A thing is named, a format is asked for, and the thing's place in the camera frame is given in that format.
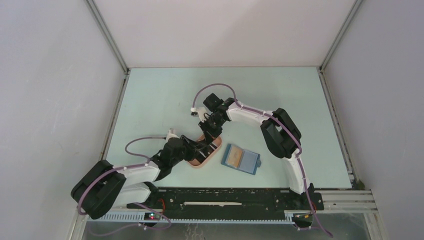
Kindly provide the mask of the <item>gold credit card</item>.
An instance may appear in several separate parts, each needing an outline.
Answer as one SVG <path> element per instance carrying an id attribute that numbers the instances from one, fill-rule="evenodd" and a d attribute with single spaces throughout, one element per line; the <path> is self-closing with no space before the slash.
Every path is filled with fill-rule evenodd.
<path id="1" fill-rule="evenodd" d="M 242 159 L 243 150 L 238 146 L 231 146 L 228 152 L 227 164 L 234 168 L 238 168 Z"/>

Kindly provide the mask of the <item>black credit card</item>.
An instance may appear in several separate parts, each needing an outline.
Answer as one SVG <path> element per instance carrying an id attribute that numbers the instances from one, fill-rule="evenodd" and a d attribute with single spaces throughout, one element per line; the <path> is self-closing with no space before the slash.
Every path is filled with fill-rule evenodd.
<path id="1" fill-rule="evenodd" d="M 218 148 L 217 145 L 213 142 L 207 143 L 206 139 L 202 139 L 201 141 L 199 141 L 199 143 L 199 151 L 204 157 L 210 156 Z"/>

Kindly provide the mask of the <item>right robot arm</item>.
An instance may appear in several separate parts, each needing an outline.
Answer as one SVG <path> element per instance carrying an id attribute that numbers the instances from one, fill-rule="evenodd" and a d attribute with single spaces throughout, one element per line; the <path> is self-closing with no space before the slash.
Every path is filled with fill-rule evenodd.
<path id="1" fill-rule="evenodd" d="M 203 105 L 192 106 L 190 111 L 193 116 L 199 117 L 198 125 L 208 144 L 221 135 L 226 122 L 241 122 L 259 127 L 268 150 L 282 159 L 288 170 L 289 189 L 293 192 L 290 196 L 291 204 L 297 209 L 304 209 L 310 204 L 311 182 L 301 160 L 302 135 L 284 109 L 261 110 L 232 97 L 222 100 L 214 93 L 203 101 Z"/>

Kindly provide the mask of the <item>pink oval tray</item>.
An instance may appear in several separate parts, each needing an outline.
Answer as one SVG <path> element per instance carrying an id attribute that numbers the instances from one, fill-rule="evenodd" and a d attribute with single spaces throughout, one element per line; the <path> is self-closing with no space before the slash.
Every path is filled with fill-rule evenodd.
<path id="1" fill-rule="evenodd" d="M 206 165 L 209 160 L 213 158 L 213 156 L 220 150 L 222 146 L 222 138 L 219 136 L 213 140 L 211 144 L 207 146 L 207 150 L 205 151 L 205 154 L 193 157 L 192 159 L 185 159 L 184 161 L 187 162 L 192 168 L 199 169 L 202 168 L 204 165 Z"/>

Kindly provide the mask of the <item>blue card holder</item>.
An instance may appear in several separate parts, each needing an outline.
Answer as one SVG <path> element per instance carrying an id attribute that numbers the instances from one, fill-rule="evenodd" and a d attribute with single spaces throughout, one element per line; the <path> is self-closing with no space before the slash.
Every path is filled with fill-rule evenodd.
<path id="1" fill-rule="evenodd" d="M 261 155 L 259 153 L 252 152 L 250 150 L 246 150 L 246 149 L 243 149 L 243 148 L 237 146 L 237 147 L 239 147 L 243 150 L 243 154 L 242 154 L 242 158 L 241 158 L 241 161 L 239 163 L 239 166 L 238 167 L 232 167 L 232 166 L 227 164 L 228 154 L 229 154 L 229 151 L 230 151 L 232 146 L 237 146 L 237 145 L 229 143 L 226 146 L 222 160 L 221 160 L 221 164 L 223 166 L 229 167 L 231 169 L 234 169 L 234 170 L 237 170 L 237 171 L 240 171 L 240 172 L 243 172 L 243 173 L 255 175 L 256 172 L 257 172 L 257 169 L 262 164 L 262 162 L 260 160 Z"/>

